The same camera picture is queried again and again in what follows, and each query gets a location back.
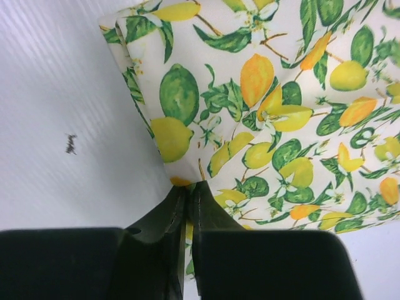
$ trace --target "green leaf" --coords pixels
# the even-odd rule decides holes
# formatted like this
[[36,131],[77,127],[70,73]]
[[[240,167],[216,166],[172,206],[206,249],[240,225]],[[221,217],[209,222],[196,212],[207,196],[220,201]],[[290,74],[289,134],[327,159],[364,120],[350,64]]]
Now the green leaf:
[[397,111],[391,112],[390,114],[387,114],[386,116],[380,117],[379,119],[375,120],[375,122],[391,120],[390,124],[393,124],[393,122],[396,121],[398,118],[400,118],[400,109]]
[[342,113],[348,108],[348,105],[343,103],[330,103],[330,105],[332,106],[331,114],[342,115]]
[[261,129],[257,128],[256,120],[257,120],[257,112],[252,111],[250,114],[248,114],[246,117],[243,118],[242,123],[247,128],[253,131],[261,131]]
[[375,129],[372,127],[367,127],[359,132],[357,132],[350,140],[350,146],[354,149],[360,149],[366,146],[371,140],[371,136],[373,136]]
[[275,170],[280,170],[283,166],[295,159],[301,151],[301,144],[298,139],[291,139],[277,148],[272,155],[272,165]]
[[162,27],[159,28],[159,32],[161,35],[161,39],[165,45],[164,63],[166,63],[168,59],[171,57],[171,54],[173,52],[174,33],[170,22],[165,22],[165,21],[161,22],[162,22]]
[[283,85],[282,104],[301,105],[301,90],[296,81],[289,81]]
[[199,111],[199,88],[196,79],[180,64],[164,75],[159,90],[160,104],[166,117],[176,118],[185,126]]
[[297,191],[294,192],[286,191],[283,197],[287,202],[304,204],[314,200],[314,192],[309,187],[306,187],[305,189],[297,189]]
[[321,164],[330,172],[335,175],[336,187],[340,186],[345,176],[338,168],[338,159],[329,158],[320,160]]
[[284,69],[294,69],[295,67],[297,67],[298,65],[301,64],[301,62],[303,61],[304,58],[300,59],[298,62],[294,62],[293,64],[288,64],[286,61],[281,59],[281,66]]
[[363,225],[363,220],[360,219],[344,220],[336,224],[335,232],[340,233],[341,231],[345,230],[358,229],[358,227],[361,225]]
[[389,171],[389,169],[384,167],[382,169],[379,169],[379,170],[371,172],[371,173],[365,173],[365,172],[361,172],[361,171],[358,171],[358,173],[360,173],[361,176],[366,179],[377,179],[377,178],[385,175],[388,171]]
[[135,78],[133,77],[133,70],[127,69],[126,72],[124,72],[122,75],[124,76],[125,83],[131,92],[132,99],[141,104],[144,104],[143,95],[140,92],[139,86],[136,83]]
[[317,0],[318,14],[323,26],[332,25],[343,10],[343,0]]
[[275,131],[275,134],[272,135],[272,144],[268,149],[268,152],[270,152],[272,149],[276,147],[276,145],[279,143],[282,137],[282,132],[281,131]]
[[375,5],[379,2],[379,0],[374,0],[374,2],[372,3],[371,7],[368,9],[366,15],[363,17],[363,19],[361,20],[360,23],[364,22],[365,19],[369,16],[369,14],[371,13],[371,11],[373,11]]
[[311,144],[310,146],[308,146],[307,148],[304,148],[302,151],[299,152],[299,154],[297,155],[298,158],[303,158],[304,156],[307,155],[308,151],[311,150],[312,147],[314,147],[317,144],[317,142],[315,142],[314,144]]
[[328,55],[324,52],[321,59],[314,66],[314,75],[317,77],[322,89],[325,91],[325,79],[328,71]]
[[354,125],[354,129],[358,129],[365,124],[367,124],[370,120],[374,119],[375,117],[380,116],[381,114],[384,114],[387,111],[390,111],[392,108],[391,107],[380,107],[378,109],[375,109],[368,117],[366,117],[364,120],[361,122],[358,122],[357,124]]
[[118,37],[117,30],[115,28],[105,30],[102,35],[106,39],[108,44],[120,44],[121,40]]
[[269,186],[264,178],[251,176],[243,183],[242,192],[249,198],[264,197],[268,195]]
[[244,49],[251,41],[251,32],[248,28],[239,28],[230,34],[224,36],[212,36],[206,34],[203,30],[193,25],[199,37],[210,47],[228,51],[230,53],[237,53]]
[[200,121],[204,121],[204,120],[208,119],[209,116],[210,116],[210,112],[207,109],[203,110],[200,114]]
[[317,21],[317,3],[316,0],[301,0],[300,19],[302,25],[302,37],[304,39],[304,51],[313,37],[315,24]]
[[359,5],[361,4],[361,0],[358,1],[355,5],[353,5],[352,7],[349,8],[348,11],[346,11],[337,21],[336,23],[333,25],[333,27],[331,28],[332,33],[334,33],[336,30],[338,30],[338,27],[343,24],[346,23],[349,20],[349,16],[352,10],[356,10]]
[[332,199],[332,197],[326,194],[326,191],[333,189],[333,184],[330,182],[322,193],[318,196],[318,198],[313,202],[315,205],[321,205],[323,202]]
[[285,212],[284,214],[280,215],[279,217],[276,217],[276,218],[271,219],[271,220],[265,220],[265,221],[257,221],[256,220],[256,223],[259,224],[259,225],[264,225],[264,224],[267,224],[267,223],[279,222],[279,221],[285,220],[288,216],[290,216],[290,212]]
[[389,214],[387,214],[385,216],[377,217],[377,219],[380,220],[380,221],[385,221],[387,219],[393,218],[394,216],[397,216],[399,213],[400,213],[399,211],[392,212],[392,213],[389,213]]
[[352,39],[351,59],[366,67],[371,61],[373,50],[374,34],[368,26],[364,25]]
[[350,191],[353,191],[353,187],[354,187],[353,177],[352,177],[350,172],[348,172],[346,178],[347,178],[347,180],[349,181],[349,184],[350,184]]
[[194,264],[193,259],[190,260],[189,264],[186,267],[186,275],[194,274]]
[[231,81],[226,84],[226,87],[228,91],[227,98],[229,101],[227,109],[231,114],[232,118],[236,122],[239,122],[240,119],[242,118],[242,109],[244,103],[241,88],[233,81],[232,78]]
[[347,209],[349,214],[362,214],[367,209],[367,199],[361,192],[355,192],[351,204]]
[[205,66],[206,66],[206,68],[208,69],[208,71],[210,71],[210,73],[211,73],[212,80],[211,80],[211,82],[208,84],[208,88],[209,88],[209,89],[212,89],[213,86],[214,86],[214,81],[215,81],[215,72],[214,72],[213,67],[210,66],[209,64],[205,64]]
[[386,1],[384,1],[383,2],[382,11],[389,18],[400,20],[400,7],[396,7],[396,8],[393,8],[393,9],[388,8],[386,6]]
[[271,198],[268,199],[268,203],[275,209],[277,209],[278,211],[282,211],[282,207],[283,207],[283,197],[276,197],[273,196]]
[[319,216],[321,215],[321,210],[318,209],[317,211],[312,212],[308,215],[308,219],[312,222],[318,221]]
[[316,133],[318,136],[327,136],[337,131],[341,126],[339,124],[341,114],[328,114],[318,124]]
[[157,26],[144,16],[130,16],[126,18],[126,43],[133,42],[156,30]]

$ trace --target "white flower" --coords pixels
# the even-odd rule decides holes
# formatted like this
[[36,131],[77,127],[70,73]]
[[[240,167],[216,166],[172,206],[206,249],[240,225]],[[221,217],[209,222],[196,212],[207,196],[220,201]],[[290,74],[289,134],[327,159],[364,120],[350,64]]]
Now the white flower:
[[243,24],[243,27],[249,28],[251,31],[251,43],[259,45],[266,39],[266,30],[268,30],[268,21],[276,10],[278,4],[276,2],[265,5],[261,10],[258,10],[253,0],[242,0],[247,11],[238,11],[236,17]]

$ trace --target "lemon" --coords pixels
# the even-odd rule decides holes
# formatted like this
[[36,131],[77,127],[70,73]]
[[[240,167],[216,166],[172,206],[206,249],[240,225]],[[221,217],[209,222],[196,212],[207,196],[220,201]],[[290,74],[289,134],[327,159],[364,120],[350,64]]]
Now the lemon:
[[290,216],[294,220],[300,220],[302,218],[309,216],[318,209],[319,205],[313,205],[313,204],[296,205],[290,211]]
[[200,5],[196,3],[185,2],[158,9],[153,11],[152,14],[167,22],[185,21],[197,15],[200,8]]
[[242,0],[222,0],[222,1],[226,5],[228,5],[234,12],[247,10]]
[[169,180],[175,186],[190,186],[192,184],[191,181],[177,177],[177,176],[171,177],[171,178],[169,178]]
[[349,127],[361,122],[373,112],[377,103],[378,100],[374,98],[357,98],[343,112],[339,120],[339,125],[342,127]]
[[240,87],[244,102],[252,108],[274,81],[274,66],[268,58],[255,54],[246,61],[240,73]]
[[395,137],[387,137],[383,145],[378,145],[374,150],[375,156],[380,161],[387,161],[390,158],[400,156],[400,142]]
[[220,189],[219,191],[222,192],[222,194],[214,196],[214,200],[217,201],[217,203],[223,208],[227,207],[227,200],[231,200],[235,204],[239,204],[241,201],[247,199],[246,195],[239,191],[232,189]]
[[322,222],[318,228],[321,230],[327,230],[335,226],[339,221],[344,218],[351,218],[353,215],[348,212],[329,212],[322,217]]
[[267,4],[275,2],[275,0],[252,0],[260,11],[262,8],[266,7]]
[[211,177],[218,174],[219,170],[227,163],[229,160],[229,143],[226,142],[221,148],[211,156],[210,163],[208,164],[207,170]]
[[249,169],[259,169],[267,165],[273,158],[275,149],[268,152],[270,142],[260,142],[247,149],[242,158],[243,164]]
[[274,107],[268,113],[279,117],[277,121],[272,123],[275,129],[287,133],[303,128],[313,115],[313,110],[308,107],[290,104]]
[[250,143],[254,139],[254,136],[250,132],[240,132],[234,139],[229,143],[227,150],[229,151],[229,157],[238,153],[245,145]]
[[279,170],[284,179],[294,174],[291,185],[298,189],[305,189],[314,179],[314,165],[306,157],[298,157]]
[[356,91],[367,83],[368,72],[357,61],[345,61],[331,73],[329,83],[337,91]]
[[381,184],[379,185],[379,190],[382,194],[383,199],[390,206],[393,206],[397,202],[399,202],[400,195],[398,181],[395,178],[388,177],[383,179]]
[[400,104],[400,82],[392,83],[386,87],[386,94],[392,96],[393,104]]
[[173,117],[153,119],[151,129],[165,163],[181,159],[188,151],[194,134],[180,120]]
[[337,150],[337,163],[348,173],[355,171],[364,164],[362,158],[350,159],[346,146],[341,142]]

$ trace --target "brown branch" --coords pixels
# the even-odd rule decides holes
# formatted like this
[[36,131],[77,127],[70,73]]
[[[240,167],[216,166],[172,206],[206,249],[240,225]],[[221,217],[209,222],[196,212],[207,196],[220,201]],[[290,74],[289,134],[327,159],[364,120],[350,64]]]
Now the brown branch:
[[287,61],[289,60],[285,55],[282,55],[281,53],[277,52],[274,48],[272,48],[269,44],[267,44],[267,40],[262,41],[260,44],[266,46],[269,50],[278,55],[280,58],[283,58]]
[[287,35],[287,33],[277,33],[277,34],[274,34],[274,35],[272,35],[270,37],[267,37],[267,39],[264,42],[266,43],[266,42],[268,42],[268,41],[270,41],[270,40],[272,40],[274,38],[277,38],[278,36],[285,36],[285,35]]
[[341,64],[344,63],[344,60],[341,59],[340,57],[337,57],[335,54],[332,54],[330,52],[325,51],[327,55],[331,56],[332,58],[336,59],[338,62],[340,62]]
[[311,117],[324,116],[324,115],[326,115],[326,114],[328,114],[328,113],[327,113],[327,112],[320,112],[320,113],[318,113],[318,114],[313,114]]
[[206,19],[204,19],[202,16],[200,16],[199,14],[196,15],[196,17],[198,17],[209,29],[211,29],[213,31],[213,33],[215,33],[217,36],[222,36],[222,32],[219,31],[218,29],[214,28],[213,25],[211,25]]
[[204,171],[203,171],[203,167],[201,166],[201,159],[199,159],[199,171],[200,171],[201,179],[203,181],[206,180],[206,177],[205,177]]
[[298,78],[299,78],[299,76],[301,75],[301,73],[303,73],[303,70],[301,70],[301,71],[299,72],[299,74],[296,75],[296,77],[294,78],[294,81],[298,80]]

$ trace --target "floral pattern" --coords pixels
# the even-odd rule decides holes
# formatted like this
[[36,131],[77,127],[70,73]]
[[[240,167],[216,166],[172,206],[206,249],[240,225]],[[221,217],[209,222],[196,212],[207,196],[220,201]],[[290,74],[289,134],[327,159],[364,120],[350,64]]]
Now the floral pattern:
[[247,229],[346,233],[400,218],[394,2],[162,0],[99,22],[173,184],[208,180]]

